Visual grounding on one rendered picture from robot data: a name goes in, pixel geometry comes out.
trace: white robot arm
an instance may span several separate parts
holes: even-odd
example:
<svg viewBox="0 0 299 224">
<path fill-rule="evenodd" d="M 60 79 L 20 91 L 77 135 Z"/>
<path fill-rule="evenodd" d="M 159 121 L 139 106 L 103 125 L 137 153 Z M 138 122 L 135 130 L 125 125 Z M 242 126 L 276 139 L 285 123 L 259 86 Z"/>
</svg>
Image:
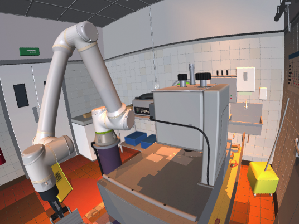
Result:
<svg viewBox="0 0 299 224">
<path fill-rule="evenodd" d="M 42 98 L 38 130 L 33 146 L 22 154 L 30 180 L 44 201 L 57 201 L 56 179 L 51 166 L 74 151 L 69 137 L 64 135 L 55 138 L 55 124 L 67 61 L 76 48 L 105 105 L 92 111 L 96 145 L 106 149 L 118 145 L 119 138 L 113 129 L 129 130 L 134 124 L 134 112 L 120 101 L 99 51 L 97 39 L 97 29 L 85 21 L 64 30 L 52 48 L 54 55 Z"/>
</svg>

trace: floor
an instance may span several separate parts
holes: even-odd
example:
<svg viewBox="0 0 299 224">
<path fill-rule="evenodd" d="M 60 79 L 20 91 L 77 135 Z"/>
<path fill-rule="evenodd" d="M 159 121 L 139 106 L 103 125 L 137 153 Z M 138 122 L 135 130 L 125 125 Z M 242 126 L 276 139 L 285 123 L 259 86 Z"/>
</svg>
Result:
<svg viewBox="0 0 299 224">
<path fill-rule="evenodd" d="M 248 166 L 242 165 L 230 224 L 273 224 L 273 197 L 269 194 L 257 194 L 255 197 L 248 182 L 247 171 Z"/>
<path fill-rule="evenodd" d="M 138 153 L 123 147 L 120 157 L 125 163 Z M 108 216 L 96 185 L 102 178 L 98 161 L 91 162 L 82 155 L 77 155 L 61 163 L 60 167 L 73 187 L 72 192 L 61 203 L 62 207 L 69 206 L 71 211 L 77 208 L 85 223 L 118 223 Z M 0 224 L 51 224 L 49 218 L 53 213 L 49 203 L 35 192 L 29 179 L 0 191 Z"/>
</svg>

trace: brown tiled wall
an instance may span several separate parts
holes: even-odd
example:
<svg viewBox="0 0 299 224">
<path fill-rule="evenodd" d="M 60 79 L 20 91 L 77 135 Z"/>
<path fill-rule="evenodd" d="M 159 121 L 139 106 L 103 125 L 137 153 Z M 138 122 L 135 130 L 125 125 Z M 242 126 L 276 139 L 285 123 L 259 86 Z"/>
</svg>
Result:
<svg viewBox="0 0 299 224">
<path fill-rule="evenodd" d="M 296 149 L 294 139 L 299 134 L 299 95 L 288 91 L 288 55 L 299 51 L 298 49 L 298 23 L 292 24 L 291 33 L 284 36 L 284 84 L 283 84 L 283 100 L 281 110 L 281 120 L 284 109 L 288 103 L 286 117 L 283 122 L 282 130 L 278 138 L 274 158 L 273 169 L 278 175 L 279 182 L 277 186 L 277 201 L 280 207 L 282 198 L 285 194 L 288 181 L 296 160 Z"/>
</svg>

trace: sink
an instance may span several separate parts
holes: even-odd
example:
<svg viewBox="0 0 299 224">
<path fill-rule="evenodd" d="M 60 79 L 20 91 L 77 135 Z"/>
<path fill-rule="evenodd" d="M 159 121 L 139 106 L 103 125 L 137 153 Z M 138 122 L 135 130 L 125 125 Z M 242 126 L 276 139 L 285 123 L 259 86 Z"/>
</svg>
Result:
<svg viewBox="0 0 299 224">
<path fill-rule="evenodd" d="M 235 103 L 230 104 L 228 131 L 232 133 L 244 133 L 261 135 L 263 119 L 263 104 L 259 103 Z"/>
</svg>

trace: dark ceiling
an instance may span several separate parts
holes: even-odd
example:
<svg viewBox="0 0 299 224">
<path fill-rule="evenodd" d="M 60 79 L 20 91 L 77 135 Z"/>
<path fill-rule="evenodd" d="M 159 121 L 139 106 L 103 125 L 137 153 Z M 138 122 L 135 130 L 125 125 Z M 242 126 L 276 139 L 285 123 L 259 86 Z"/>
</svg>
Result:
<svg viewBox="0 0 299 224">
<path fill-rule="evenodd" d="M 162 0 L 0 0 L 0 13 L 78 23 L 108 24 Z"/>
</svg>

